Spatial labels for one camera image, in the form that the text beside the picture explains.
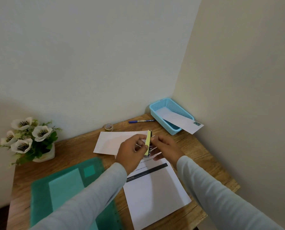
wood grain surface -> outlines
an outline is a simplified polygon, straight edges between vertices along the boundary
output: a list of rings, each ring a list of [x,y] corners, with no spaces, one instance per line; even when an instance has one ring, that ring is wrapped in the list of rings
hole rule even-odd
[[[150,114],[145,114],[131,120],[148,119],[153,119],[153,117]],[[129,124],[128,121],[123,121],[114,124],[114,131],[145,130],[152,130],[154,135],[169,134],[156,121],[132,124]],[[29,228],[31,199],[30,188],[31,183],[35,180],[44,178],[52,173],[66,169],[95,156],[102,159],[105,169],[110,167],[115,162],[115,157],[113,155],[93,153],[101,131],[104,131],[104,128],[57,142],[56,155],[52,160],[42,163],[31,162],[22,166],[16,166],[7,229],[19,230]],[[233,192],[236,192],[240,188],[238,183],[231,178],[227,171],[205,149],[205,147],[195,138],[194,135],[191,135],[186,131],[180,131],[178,134],[173,135],[172,137],[183,152],[192,158],[210,175],[227,186]],[[190,204],[171,213],[145,229],[194,229],[207,215],[202,208],[197,205],[192,197],[191,199],[192,202]],[[125,229],[132,230],[133,224],[123,189],[116,196],[115,202]]]

sleeve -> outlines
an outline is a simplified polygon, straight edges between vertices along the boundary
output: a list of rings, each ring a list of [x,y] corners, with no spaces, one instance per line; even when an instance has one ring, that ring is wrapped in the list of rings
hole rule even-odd
[[[189,157],[182,156],[178,160],[177,170],[194,199],[208,214],[218,230],[283,230]]]
[[[59,209],[34,225],[31,230],[86,230],[115,198],[126,182],[127,173],[114,163],[96,181]]]

black flower stamen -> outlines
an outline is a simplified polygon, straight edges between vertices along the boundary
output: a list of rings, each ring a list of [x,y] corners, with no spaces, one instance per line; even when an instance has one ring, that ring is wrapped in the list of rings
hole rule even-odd
[[[24,152],[28,147],[29,147],[29,144],[23,143],[23,144],[21,144],[21,145],[19,145],[19,146],[17,147],[17,150]]]
[[[23,127],[23,126],[28,125],[28,124],[29,124],[28,121],[22,121],[18,124],[18,127]]]
[[[48,133],[47,130],[41,130],[40,132],[38,132],[37,136],[38,136],[39,138],[41,138],[41,137],[43,137],[44,135],[46,135],[47,133]]]
[[[13,135],[9,135],[8,137],[7,137],[7,142],[9,142],[11,139],[13,139],[14,138],[14,136]]]

roll of tape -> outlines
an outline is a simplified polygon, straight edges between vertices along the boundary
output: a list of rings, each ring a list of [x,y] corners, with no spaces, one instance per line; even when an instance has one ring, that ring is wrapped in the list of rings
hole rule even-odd
[[[113,131],[114,130],[113,124],[111,124],[111,123],[105,124],[104,128],[105,128],[105,131]]]

person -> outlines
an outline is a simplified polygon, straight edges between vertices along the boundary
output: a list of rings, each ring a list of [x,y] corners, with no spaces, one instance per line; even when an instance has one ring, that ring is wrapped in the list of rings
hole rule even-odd
[[[114,199],[126,182],[126,177],[136,169],[148,147],[134,135],[119,148],[116,162],[96,181],[67,201],[59,209],[39,221],[32,230],[88,229],[96,217]],[[264,213],[233,193],[217,181],[192,159],[185,156],[176,142],[165,135],[151,138],[154,160],[166,158],[177,169],[179,177],[197,203],[208,214],[218,230],[283,230]]]

